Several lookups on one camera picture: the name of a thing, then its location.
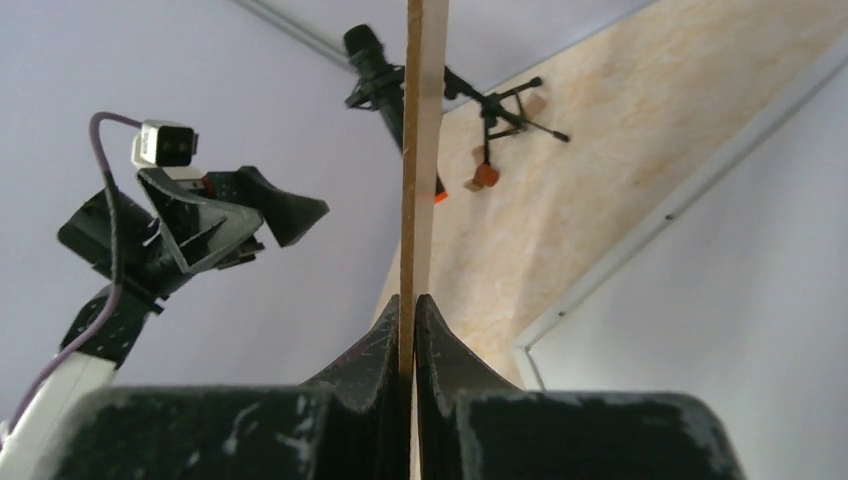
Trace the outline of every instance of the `white trim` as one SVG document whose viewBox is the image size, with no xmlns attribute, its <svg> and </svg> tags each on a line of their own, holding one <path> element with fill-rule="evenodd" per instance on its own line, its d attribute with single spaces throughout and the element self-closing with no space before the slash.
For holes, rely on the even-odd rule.
<svg viewBox="0 0 848 480">
<path fill-rule="evenodd" d="M 597 289 L 607 278 L 679 217 L 718 180 L 735 167 L 786 119 L 812 98 L 848 61 L 848 34 L 835 42 L 813 65 L 763 108 L 701 168 L 672 191 L 633 230 L 528 326 L 513 342 L 513 355 L 526 389 L 544 390 L 530 349 Z"/>
</svg>

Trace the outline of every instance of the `scuffed black surface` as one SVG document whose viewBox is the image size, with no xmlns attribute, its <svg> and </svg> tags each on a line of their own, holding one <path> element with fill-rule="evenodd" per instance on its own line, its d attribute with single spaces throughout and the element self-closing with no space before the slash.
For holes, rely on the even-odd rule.
<svg viewBox="0 0 848 480">
<path fill-rule="evenodd" d="M 744 478 L 718 419 L 686 395 L 467 395 L 456 415 L 466 480 Z"/>
<path fill-rule="evenodd" d="M 523 392 L 416 310 L 425 480 L 736 480 L 718 419 L 687 395 Z"/>
<path fill-rule="evenodd" d="M 398 309 L 394 295 L 371 330 L 333 363 L 304 383 L 335 393 L 347 415 L 338 418 L 344 431 L 339 442 L 357 460 L 362 478 L 409 478 L 409 439 L 402 438 L 398 392 Z"/>
<path fill-rule="evenodd" d="M 397 310 L 299 387 L 110 388 L 60 426 L 39 479 L 408 476 L 399 441 Z"/>
<path fill-rule="evenodd" d="M 86 397 L 38 479 L 409 478 L 398 297 L 297 387 L 112 388 Z M 686 395 L 523 392 L 416 309 L 425 480 L 743 479 L 718 419 Z"/>
<path fill-rule="evenodd" d="M 321 459 L 334 408 L 294 387 L 103 390 L 72 412 L 38 478 L 333 478 Z"/>
</svg>

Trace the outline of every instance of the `white camera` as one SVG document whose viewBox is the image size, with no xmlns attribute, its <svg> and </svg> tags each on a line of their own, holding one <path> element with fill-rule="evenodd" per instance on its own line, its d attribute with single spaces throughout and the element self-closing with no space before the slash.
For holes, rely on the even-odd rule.
<svg viewBox="0 0 848 480">
<path fill-rule="evenodd" d="M 174 122 L 146 120 L 141 125 L 139 156 L 157 167 L 187 167 L 197 153 L 194 129 Z"/>
</svg>

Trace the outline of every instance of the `wooden board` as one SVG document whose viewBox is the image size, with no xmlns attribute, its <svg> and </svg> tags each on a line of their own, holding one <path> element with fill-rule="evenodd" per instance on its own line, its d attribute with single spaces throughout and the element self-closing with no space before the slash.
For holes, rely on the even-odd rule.
<svg viewBox="0 0 848 480">
<path fill-rule="evenodd" d="M 429 291 L 448 0 L 409 0 L 403 119 L 399 352 L 402 414 L 412 421 L 415 304 Z"/>
</svg>

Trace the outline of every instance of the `black microphone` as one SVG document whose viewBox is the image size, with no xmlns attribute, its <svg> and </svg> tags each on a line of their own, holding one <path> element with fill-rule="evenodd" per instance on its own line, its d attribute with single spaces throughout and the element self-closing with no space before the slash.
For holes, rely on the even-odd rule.
<svg viewBox="0 0 848 480">
<path fill-rule="evenodd" d="M 344 34 L 349 63 L 359 73 L 359 85 L 348 97 L 348 108 L 360 108 L 370 103 L 370 110 L 379 110 L 383 122 L 403 151 L 403 69 L 386 60 L 383 44 L 368 25 L 357 25 Z M 436 176 L 436 203 L 447 197 L 442 180 Z"/>
</svg>

